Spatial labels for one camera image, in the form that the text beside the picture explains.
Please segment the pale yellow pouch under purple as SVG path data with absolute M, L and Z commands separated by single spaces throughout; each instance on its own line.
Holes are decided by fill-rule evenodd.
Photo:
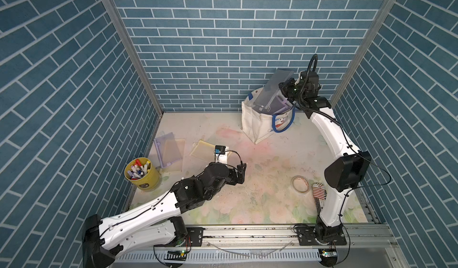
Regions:
M 185 139 L 167 140 L 165 145 L 165 159 L 168 163 L 162 169 L 164 173 L 182 171 L 185 144 Z

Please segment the white canvas Doraemon tote bag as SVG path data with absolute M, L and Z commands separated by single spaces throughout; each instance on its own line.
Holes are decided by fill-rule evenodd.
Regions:
M 275 133 L 283 133 L 294 122 L 295 110 L 286 101 L 286 109 L 279 114 L 259 113 L 251 103 L 262 93 L 256 89 L 242 102 L 242 131 L 256 145 Z

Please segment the aluminium corner frame post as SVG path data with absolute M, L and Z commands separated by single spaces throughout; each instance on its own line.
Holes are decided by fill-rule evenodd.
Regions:
M 347 71 L 342 76 L 340 84 L 337 86 L 335 93 L 333 94 L 330 104 L 332 108 L 335 108 L 338 104 L 338 101 L 342 97 L 345 89 L 349 85 L 350 81 L 353 79 L 353 75 L 361 64 L 365 54 L 367 53 L 370 45 L 374 41 L 376 35 L 378 34 L 380 28 L 382 27 L 384 21 L 386 20 L 390 10 L 392 9 L 396 0 L 384 0 L 380 6 L 380 9 L 377 11 L 369 29 L 367 30 L 360 46 L 355 52 L 355 55 L 351 62 L 348 65 Z

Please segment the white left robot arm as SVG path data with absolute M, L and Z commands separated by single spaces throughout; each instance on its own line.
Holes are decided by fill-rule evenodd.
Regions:
M 131 211 L 89 216 L 82 230 L 83 266 L 107 268 L 133 250 L 181 244 L 188 235 L 181 215 L 213 199 L 224 185 L 244 183 L 246 167 L 209 163 L 197 176 L 175 182 L 168 192 Z

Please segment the aluminium front rail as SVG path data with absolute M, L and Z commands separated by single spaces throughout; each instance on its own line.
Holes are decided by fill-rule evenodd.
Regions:
M 387 225 L 371 223 L 346 224 L 342 232 L 320 240 L 311 225 L 209 225 L 175 228 L 166 221 L 135 233 L 124 234 L 117 241 L 102 234 L 97 244 L 118 255 L 147 247 L 170 248 L 277 248 L 338 247 L 390 248 L 396 240 Z

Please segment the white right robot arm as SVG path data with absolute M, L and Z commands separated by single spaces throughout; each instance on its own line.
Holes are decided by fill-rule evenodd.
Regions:
M 349 139 L 330 102 L 318 95 L 321 85 L 315 72 L 303 71 L 297 80 L 290 77 L 279 84 L 279 89 L 289 102 L 306 113 L 334 154 L 332 163 L 324 170 L 328 188 L 314 235 L 324 245 L 337 242 L 344 238 L 342 216 L 347 199 L 366 175 L 372 157 Z

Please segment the clear tape roll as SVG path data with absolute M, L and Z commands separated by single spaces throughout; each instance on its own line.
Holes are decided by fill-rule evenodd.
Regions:
M 306 194 L 310 191 L 310 184 L 303 176 L 294 176 L 291 181 L 292 188 L 299 194 Z

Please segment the striped tape roll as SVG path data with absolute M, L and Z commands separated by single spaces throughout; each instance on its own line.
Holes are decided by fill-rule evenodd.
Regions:
M 327 196 L 327 192 L 322 183 L 312 184 L 312 196 L 316 203 L 317 214 L 320 214 Z

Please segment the yellow cup of markers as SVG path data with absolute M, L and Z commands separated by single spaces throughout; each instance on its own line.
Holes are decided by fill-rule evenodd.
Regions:
M 148 158 L 139 157 L 128 163 L 125 178 L 142 191 L 152 191 L 160 183 L 161 175 Z

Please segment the left aluminium corner post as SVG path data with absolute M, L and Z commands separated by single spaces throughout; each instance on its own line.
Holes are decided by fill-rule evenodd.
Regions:
M 151 100 L 151 103 L 153 105 L 153 107 L 155 108 L 155 110 L 157 111 L 159 117 L 162 117 L 163 115 L 163 109 L 159 103 L 159 100 L 157 99 L 157 96 L 155 95 L 154 93 L 154 90 L 151 86 L 151 83 L 150 83 L 150 80 L 148 78 L 148 75 L 141 63 L 141 60 L 138 56 L 138 53 L 133 45 L 133 42 L 130 38 L 130 35 L 128 34 L 128 31 L 125 27 L 125 24 L 124 22 L 122 21 L 122 18 L 120 16 L 120 13 L 115 5 L 115 2 L 114 0 L 101 0 L 103 6 L 105 7 L 106 9 L 106 12 L 108 13 L 111 21 L 112 21 L 112 24 L 116 30 L 116 32 L 118 33 L 118 36 L 120 38 L 120 41 L 122 42 L 122 44 L 124 45 L 125 47 L 125 50 L 126 50 L 126 53 L 128 54 L 131 62 L 132 62 L 132 65 L 134 66 L 150 100 Z

